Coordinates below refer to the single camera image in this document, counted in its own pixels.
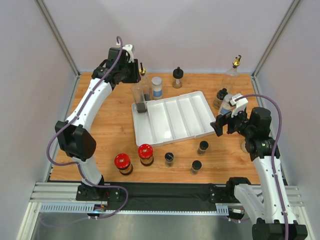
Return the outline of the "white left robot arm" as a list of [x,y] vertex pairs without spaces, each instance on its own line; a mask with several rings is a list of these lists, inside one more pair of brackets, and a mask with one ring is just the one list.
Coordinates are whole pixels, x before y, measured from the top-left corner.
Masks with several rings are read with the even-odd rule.
[[55,124],[59,147],[72,158],[81,174],[76,199],[98,201],[107,190],[104,177],[98,170],[94,152],[97,142],[90,134],[92,123],[105,99],[119,83],[140,81],[139,62],[134,58],[133,45],[109,49],[107,59],[93,71],[88,89],[74,112]]

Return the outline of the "clear glass oil bottle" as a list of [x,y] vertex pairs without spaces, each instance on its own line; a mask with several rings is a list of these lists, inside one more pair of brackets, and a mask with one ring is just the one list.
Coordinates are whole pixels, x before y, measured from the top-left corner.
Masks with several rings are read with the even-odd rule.
[[232,62],[231,68],[226,71],[223,75],[221,82],[221,89],[226,89],[228,94],[232,93],[232,89],[235,85],[236,80],[239,77],[238,67],[241,64],[241,55],[235,57],[235,60]]

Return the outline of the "salt jar blue label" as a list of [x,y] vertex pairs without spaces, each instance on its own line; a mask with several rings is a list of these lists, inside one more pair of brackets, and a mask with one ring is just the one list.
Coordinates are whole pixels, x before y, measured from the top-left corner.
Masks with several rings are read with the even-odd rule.
[[162,86],[162,79],[159,76],[155,76],[151,79],[152,84],[152,93],[153,99],[159,100],[163,96],[163,86]]

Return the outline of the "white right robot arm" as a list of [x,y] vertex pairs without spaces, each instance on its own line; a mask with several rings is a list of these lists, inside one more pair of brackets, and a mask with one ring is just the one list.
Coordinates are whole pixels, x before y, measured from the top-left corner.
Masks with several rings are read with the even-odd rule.
[[271,112],[255,107],[248,115],[245,110],[216,117],[211,123],[217,136],[237,132],[244,137],[245,148],[257,171],[262,197],[254,192],[245,177],[230,178],[225,196],[232,203],[240,202],[252,222],[254,240],[304,240],[306,225],[300,224],[291,208],[282,178],[278,146],[270,137]]

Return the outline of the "glass oil bottle dark sauce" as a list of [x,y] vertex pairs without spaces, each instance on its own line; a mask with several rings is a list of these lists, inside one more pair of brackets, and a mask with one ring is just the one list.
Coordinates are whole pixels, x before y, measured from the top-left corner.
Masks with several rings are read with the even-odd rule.
[[150,101],[151,100],[151,86],[150,86],[150,81],[149,78],[147,76],[147,70],[144,68],[143,63],[140,63],[140,69],[139,69],[139,73],[140,73],[140,84],[142,87],[142,92],[144,95],[144,99],[146,101]]

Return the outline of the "glass oil bottle brown sauce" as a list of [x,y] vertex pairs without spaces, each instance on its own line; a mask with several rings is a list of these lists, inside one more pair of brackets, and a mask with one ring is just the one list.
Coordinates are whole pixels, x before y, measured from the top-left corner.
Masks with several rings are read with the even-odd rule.
[[144,92],[140,84],[135,83],[131,87],[131,92],[134,97],[136,110],[138,113],[147,112],[147,104],[144,96]]

